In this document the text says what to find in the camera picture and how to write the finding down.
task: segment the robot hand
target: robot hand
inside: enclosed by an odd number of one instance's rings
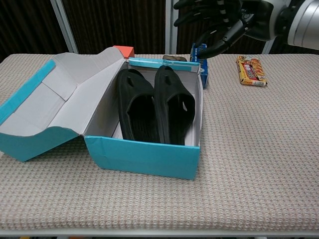
[[[228,50],[243,35],[268,41],[278,35],[290,45],[319,49],[319,0],[301,0],[291,8],[286,0],[180,0],[174,9],[192,9],[174,26],[202,20],[212,25],[196,40],[196,46],[216,32],[225,33],[198,58],[214,57]]]

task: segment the shoe box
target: shoe box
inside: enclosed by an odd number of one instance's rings
[[[154,86],[162,65],[177,73],[195,99],[195,117],[185,145],[123,139],[117,73],[136,69]],[[202,107],[199,63],[125,59],[116,47],[92,56],[62,53],[0,107],[0,151],[25,162],[82,136],[92,159],[103,169],[194,179],[200,155]]]

